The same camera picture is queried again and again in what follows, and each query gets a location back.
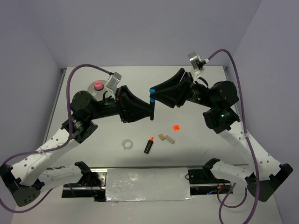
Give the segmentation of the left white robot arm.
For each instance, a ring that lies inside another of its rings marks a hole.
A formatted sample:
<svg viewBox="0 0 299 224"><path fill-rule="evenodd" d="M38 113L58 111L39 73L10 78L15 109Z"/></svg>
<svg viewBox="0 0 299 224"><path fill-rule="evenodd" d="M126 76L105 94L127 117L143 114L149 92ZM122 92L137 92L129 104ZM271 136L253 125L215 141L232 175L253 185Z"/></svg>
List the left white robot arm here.
<svg viewBox="0 0 299 224"><path fill-rule="evenodd" d="M70 108L71 120L65 121L33 154L13 165L1 165L0 176L19 207L29 205L42 192L65 184L100 185L99 176L82 161L51 168L93 134L98 127L95 119L118 115L123 123L131 123L154 115L153 104L137 98L126 86L118 88L114 96L103 95L100 101L87 91L77 92Z"/></svg>

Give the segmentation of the pink marker pack bottle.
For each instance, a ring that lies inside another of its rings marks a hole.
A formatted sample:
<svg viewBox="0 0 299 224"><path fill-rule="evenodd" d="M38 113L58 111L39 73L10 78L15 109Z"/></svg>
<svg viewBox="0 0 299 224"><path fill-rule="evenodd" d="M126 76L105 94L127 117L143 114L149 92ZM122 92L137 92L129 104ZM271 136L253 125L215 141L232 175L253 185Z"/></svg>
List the pink marker pack bottle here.
<svg viewBox="0 0 299 224"><path fill-rule="evenodd" d="M101 91L102 89L104 89L104 84L101 81L96 81L94 82L94 89L96 91Z"/></svg>

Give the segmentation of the black blue-tip highlighter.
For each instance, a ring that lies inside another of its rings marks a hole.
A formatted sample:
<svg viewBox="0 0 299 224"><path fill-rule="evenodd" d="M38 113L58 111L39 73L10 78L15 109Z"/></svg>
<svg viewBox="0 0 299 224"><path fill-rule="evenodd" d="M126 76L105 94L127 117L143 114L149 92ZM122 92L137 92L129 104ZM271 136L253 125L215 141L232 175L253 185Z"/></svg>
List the black blue-tip highlighter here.
<svg viewBox="0 0 299 224"><path fill-rule="evenodd" d="M150 115L150 120L154 120L154 112L155 112L155 99L150 98L150 108L151 108L151 115Z"/></svg>

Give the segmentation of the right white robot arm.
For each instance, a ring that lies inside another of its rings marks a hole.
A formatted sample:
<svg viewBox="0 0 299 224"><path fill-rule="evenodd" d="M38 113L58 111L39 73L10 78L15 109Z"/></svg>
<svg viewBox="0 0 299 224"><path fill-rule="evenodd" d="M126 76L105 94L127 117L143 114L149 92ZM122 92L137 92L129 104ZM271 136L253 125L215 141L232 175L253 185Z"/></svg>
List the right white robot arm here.
<svg viewBox="0 0 299 224"><path fill-rule="evenodd" d="M186 101L209 107L203 113L206 126L226 140L248 164L248 168L241 168L212 158L203 166L207 182L225 179L241 184L252 196L266 202L293 172L289 164L274 159L244 131L243 122L232 109L239 100L234 83L220 81L208 88L181 68L169 80L151 87L150 98L170 108L181 107Z"/></svg>

